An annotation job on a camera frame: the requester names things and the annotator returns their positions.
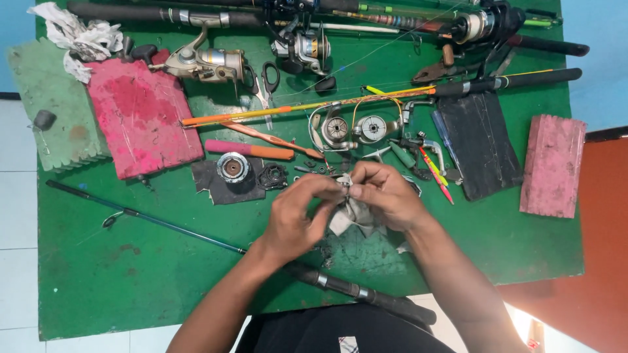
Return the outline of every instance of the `scissors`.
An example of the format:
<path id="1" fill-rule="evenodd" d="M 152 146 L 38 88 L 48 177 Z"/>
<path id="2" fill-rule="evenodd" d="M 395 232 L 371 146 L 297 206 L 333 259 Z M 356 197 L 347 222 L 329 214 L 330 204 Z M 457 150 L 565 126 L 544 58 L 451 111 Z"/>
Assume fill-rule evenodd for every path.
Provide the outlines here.
<path id="1" fill-rule="evenodd" d="M 277 79 L 275 80 L 275 82 L 269 82 L 268 75 L 266 73 L 268 71 L 268 68 L 272 68 L 276 72 Z M 264 64 L 262 64 L 263 86 L 259 85 L 259 78 L 257 77 L 257 74 L 250 65 L 244 65 L 244 74 L 247 75 L 247 73 L 251 73 L 251 77 L 253 78 L 253 80 L 251 85 L 247 85 L 245 83 L 244 88 L 250 93 L 254 94 L 257 99 L 259 99 L 262 104 L 262 109 L 270 109 L 268 100 L 270 100 L 271 102 L 273 101 L 273 92 L 277 89 L 277 86 L 279 85 L 279 68 L 277 67 L 277 65 L 275 65 L 274 62 L 265 62 Z M 266 127 L 269 130 L 272 130 L 273 120 L 271 115 L 266 115 L 264 116 L 264 118 L 266 120 Z"/>

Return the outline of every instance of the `person's right hand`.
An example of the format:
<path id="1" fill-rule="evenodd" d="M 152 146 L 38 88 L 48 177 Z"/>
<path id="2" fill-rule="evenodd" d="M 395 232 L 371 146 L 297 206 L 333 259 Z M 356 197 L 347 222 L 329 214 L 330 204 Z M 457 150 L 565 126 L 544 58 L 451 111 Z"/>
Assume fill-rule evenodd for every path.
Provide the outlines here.
<path id="1" fill-rule="evenodd" d="M 351 172 L 349 195 L 371 207 L 388 228 L 408 232 L 433 219 L 408 181 L 390 165 L 360 161 Z"/>

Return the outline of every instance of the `person's left hand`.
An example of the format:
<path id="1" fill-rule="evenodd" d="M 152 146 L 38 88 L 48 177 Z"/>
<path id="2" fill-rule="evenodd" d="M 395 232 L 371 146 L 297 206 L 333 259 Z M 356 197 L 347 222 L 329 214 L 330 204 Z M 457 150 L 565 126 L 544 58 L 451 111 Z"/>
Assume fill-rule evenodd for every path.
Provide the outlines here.
<path id="1" fill-rule="evenodd" d="M 265 264 L 278 269 L 307 253 L 322 239 L 327 220 L 347 191 L 334 179 L 306 174 L 273 201 L 268 227 L 251 246 L 262 254 Z M 314 198 L 323 201 L 312 219 L 306 215 Z"/>

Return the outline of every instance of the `orange wall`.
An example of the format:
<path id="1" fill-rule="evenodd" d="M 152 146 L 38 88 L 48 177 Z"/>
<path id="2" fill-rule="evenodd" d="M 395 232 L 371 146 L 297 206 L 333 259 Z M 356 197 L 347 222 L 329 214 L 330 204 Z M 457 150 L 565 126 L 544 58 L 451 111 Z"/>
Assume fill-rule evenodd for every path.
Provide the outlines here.
<path id="1" fill-rule="evenodd" d="M 578 193 L 585 274 L 498 289 L 598 352 L 627 352 L 628 138 L 585 144 Z"/>

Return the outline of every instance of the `hand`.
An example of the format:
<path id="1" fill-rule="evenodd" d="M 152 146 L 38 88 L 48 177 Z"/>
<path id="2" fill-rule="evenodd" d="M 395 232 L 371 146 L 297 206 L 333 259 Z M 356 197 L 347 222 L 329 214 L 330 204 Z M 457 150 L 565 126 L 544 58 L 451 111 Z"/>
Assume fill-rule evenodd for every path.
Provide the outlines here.
<path id="1" fill-rule="evenodd" d="M 268 227 L 251 249 L 261 251 L 263 261 L 273 269 L 298 258 L 322 239 L 330 214 L 346 193 L 334 179 L 304 175 L 273 201 Z M 309 219 L 307 206 L 314 197 L 323 201 Z"/>
<path id="2" fill-rule="evenodd" d="M 351 172 L 349 195 L 371 206 L 371 212 L 388 228 L 409 232 L 433 219 L 423 202 L 397 169 L 382 163 L 360 161 Z"/>

